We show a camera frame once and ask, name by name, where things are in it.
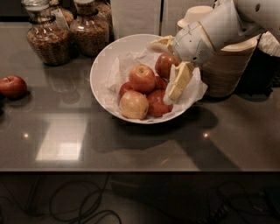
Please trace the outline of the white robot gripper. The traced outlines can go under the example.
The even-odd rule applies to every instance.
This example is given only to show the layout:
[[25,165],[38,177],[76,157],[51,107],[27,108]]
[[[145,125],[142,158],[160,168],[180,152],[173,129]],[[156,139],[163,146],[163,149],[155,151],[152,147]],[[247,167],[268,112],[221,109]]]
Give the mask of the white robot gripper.
[[147,45],[150,52],[174,52],[180,60],[190,61],[171,66],[163,98],[165,105],[172,105],[183,94],[193,77],[192,63],[201,66],[225,46],[251,39],[263,30],[253,18],[260,7],[258,0],[218,0],[210,13],[188,24],[175,38],[164,36]]

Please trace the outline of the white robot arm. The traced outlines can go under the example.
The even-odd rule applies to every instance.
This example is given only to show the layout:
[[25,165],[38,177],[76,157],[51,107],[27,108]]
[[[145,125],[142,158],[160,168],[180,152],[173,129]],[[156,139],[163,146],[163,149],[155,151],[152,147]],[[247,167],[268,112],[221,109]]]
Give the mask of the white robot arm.
[[208,62],[225,46],[265,31],[280,41],[280,0],[217,0],[211,12],[187,24],[175,36],[150,42],[149,51],[166,53],[180,62],[171,68],[171,83],[165,90],[164,103],[176,102],[195,67]]

